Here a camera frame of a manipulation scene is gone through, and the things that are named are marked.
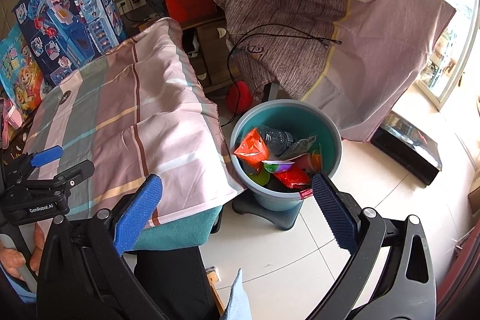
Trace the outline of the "person left hand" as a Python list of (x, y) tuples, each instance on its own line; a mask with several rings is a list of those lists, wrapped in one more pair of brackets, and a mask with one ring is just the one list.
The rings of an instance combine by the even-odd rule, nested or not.
[[(45, 245), (45, 234), (38, 223), (35, 223), (33, 230), (34, 250), (29, 261), (31, 270), (38, 275), (41, 263), (41, 256)], [(6, 249), (1, 245), (1, 264), (10, 276), (23, 280), (20, 268), (26, 265), (24, 255), (15, 249)]]

